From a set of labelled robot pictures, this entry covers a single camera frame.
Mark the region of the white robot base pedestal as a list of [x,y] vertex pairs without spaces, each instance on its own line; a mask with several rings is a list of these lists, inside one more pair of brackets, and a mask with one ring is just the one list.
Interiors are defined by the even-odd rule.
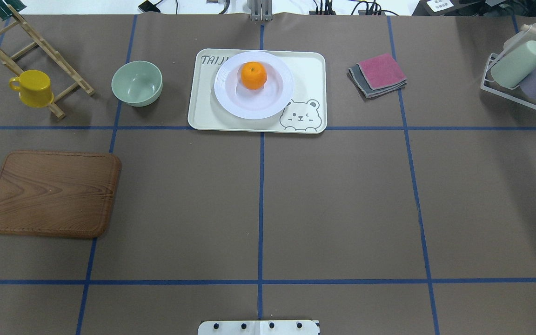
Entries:
[[240,320],[200,323],[198,335],[320,335],[314,320]]

